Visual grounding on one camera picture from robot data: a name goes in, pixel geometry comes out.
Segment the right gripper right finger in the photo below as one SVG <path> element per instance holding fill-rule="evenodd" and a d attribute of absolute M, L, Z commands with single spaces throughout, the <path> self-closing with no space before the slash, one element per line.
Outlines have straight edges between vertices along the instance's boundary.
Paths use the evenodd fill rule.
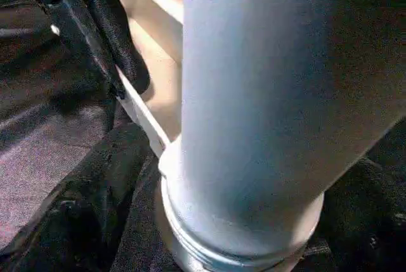
<path fill-rule="evenodd" d="M 324 195 L 304 271 L 405 271 L 405 185 L 360 159 Z"/>

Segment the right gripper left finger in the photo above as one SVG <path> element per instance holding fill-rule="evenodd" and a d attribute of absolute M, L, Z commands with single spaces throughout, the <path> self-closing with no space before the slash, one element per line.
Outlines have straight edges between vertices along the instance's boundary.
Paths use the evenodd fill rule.
<path fill-rule="evenodd" d="M 111 130 L 1 250 L 1 271 L 108 271 L 152 155 L 139 125 Z"/>

